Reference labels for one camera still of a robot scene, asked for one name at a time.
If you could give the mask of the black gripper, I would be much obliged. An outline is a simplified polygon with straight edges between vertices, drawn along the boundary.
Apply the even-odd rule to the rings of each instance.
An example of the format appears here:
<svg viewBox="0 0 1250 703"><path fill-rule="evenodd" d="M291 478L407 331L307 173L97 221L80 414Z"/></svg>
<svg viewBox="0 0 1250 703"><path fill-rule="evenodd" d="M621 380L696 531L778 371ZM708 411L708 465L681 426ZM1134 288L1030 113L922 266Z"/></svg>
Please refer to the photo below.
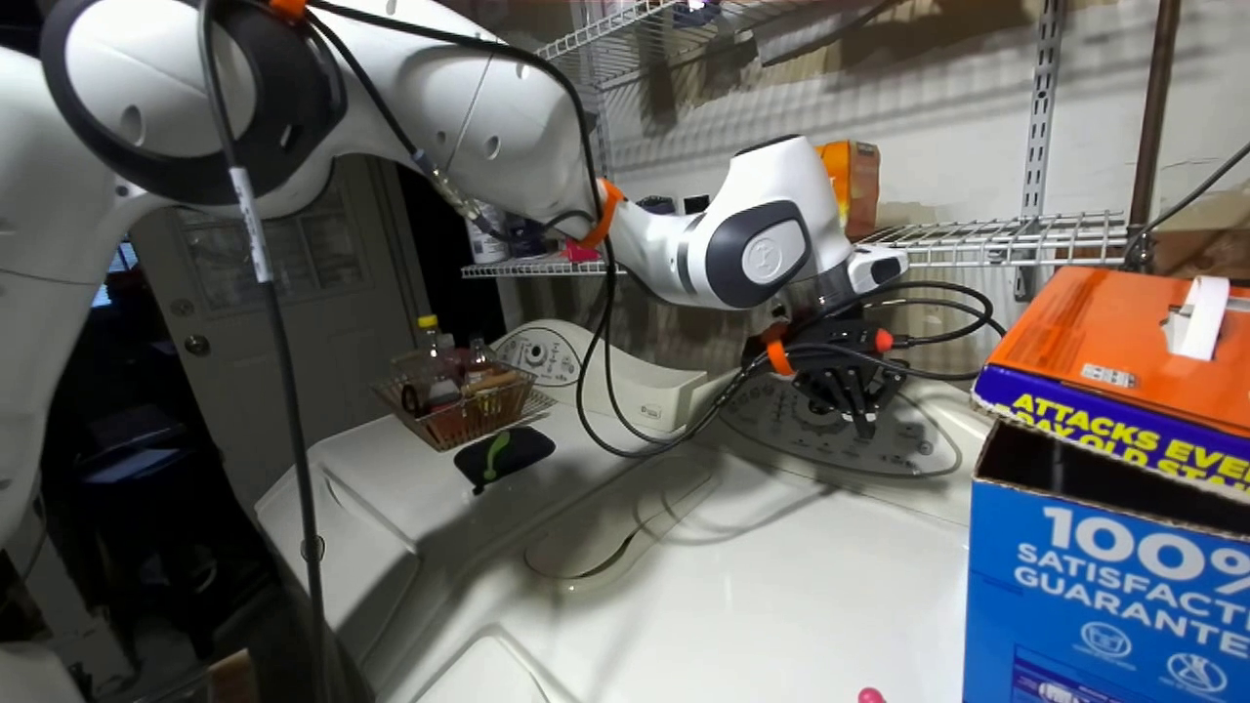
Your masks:
<svg viewBox="0 0 1250 703"><path fill-rule="evenodd" d="M896 335L872 325L863 314L812 318L782 335L794 366L803 376L808 407L817 414L840 411L836 389L849 389L855 430L875 426L872 389L898 388L906 380L901 362L892 362Z"/></svg>

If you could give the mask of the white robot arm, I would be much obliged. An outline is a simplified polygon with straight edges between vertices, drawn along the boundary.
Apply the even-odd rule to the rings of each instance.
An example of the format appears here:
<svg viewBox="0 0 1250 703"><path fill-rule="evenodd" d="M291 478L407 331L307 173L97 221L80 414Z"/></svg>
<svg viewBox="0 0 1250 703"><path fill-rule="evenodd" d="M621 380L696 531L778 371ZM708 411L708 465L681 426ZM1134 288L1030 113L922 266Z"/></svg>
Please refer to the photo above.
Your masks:
<svg viewBox="0 0 1250 703"><path fill-rule="evenodd" d="M609 245L683 310L748 314L794 281L842 303L906 273L849 243L803 137L733 152L698 215L643 211L597 176L570 79L440 0L58 0L35 49L0 49L0 536L35 500L114 245L160 208L295 215L344 158Z"/></svg>

